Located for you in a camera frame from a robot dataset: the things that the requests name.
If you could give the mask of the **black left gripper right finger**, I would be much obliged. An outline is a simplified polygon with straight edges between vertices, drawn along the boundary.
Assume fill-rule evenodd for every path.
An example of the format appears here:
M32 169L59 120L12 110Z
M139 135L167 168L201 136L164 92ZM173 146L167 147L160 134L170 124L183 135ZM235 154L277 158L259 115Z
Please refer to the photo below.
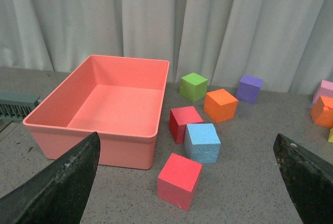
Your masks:
M303 223L332 223L332 164L278 134L274 155Z

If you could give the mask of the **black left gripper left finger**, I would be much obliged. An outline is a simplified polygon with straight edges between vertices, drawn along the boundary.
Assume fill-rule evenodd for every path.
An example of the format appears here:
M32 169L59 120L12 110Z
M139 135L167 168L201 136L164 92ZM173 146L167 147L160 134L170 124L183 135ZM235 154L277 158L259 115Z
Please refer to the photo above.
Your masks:
M1 198L1 223L80 223L95 180L100 138L91 133Z

